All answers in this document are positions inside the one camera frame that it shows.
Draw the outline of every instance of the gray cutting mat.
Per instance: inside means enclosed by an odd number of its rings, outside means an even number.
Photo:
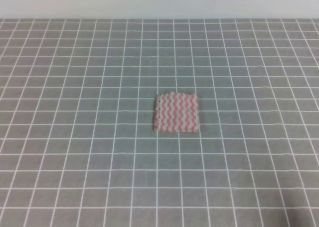
[[[0,227],[319,226],[317,22],[0,20]]]

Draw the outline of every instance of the pink zigzag pattern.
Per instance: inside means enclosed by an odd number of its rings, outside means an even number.
[[[154,131],[198,132],[197,95],[176,92],[157,95]]]

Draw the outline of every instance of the white wall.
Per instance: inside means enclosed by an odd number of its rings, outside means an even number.
[[[319,18],[319,0],[0,0],[0,17]]]

